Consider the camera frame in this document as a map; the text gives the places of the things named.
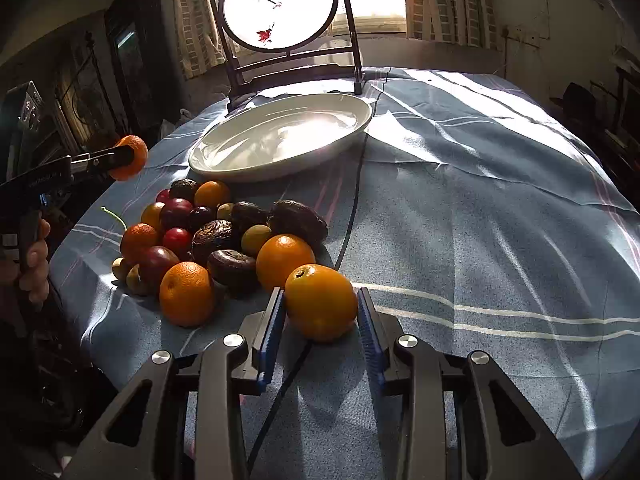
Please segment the person's left hand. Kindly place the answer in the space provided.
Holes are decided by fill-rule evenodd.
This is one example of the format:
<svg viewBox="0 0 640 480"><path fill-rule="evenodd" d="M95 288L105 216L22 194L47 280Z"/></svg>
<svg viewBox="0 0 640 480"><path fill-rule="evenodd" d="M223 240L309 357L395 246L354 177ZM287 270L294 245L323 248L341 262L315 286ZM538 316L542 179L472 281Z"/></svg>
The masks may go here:
<svg viewBox="0 0 640 480"><path fill-rule="evenodd" d="M22 292L26 292L31 304L42 304L49 296L49 263L46 238L51 231L50 224L39 221L39 238L28 248L26 254L27 269L20 270L20 265L4 257L1 258L1 307L13 306L17 302L14 284L17 283Z"/></svg>

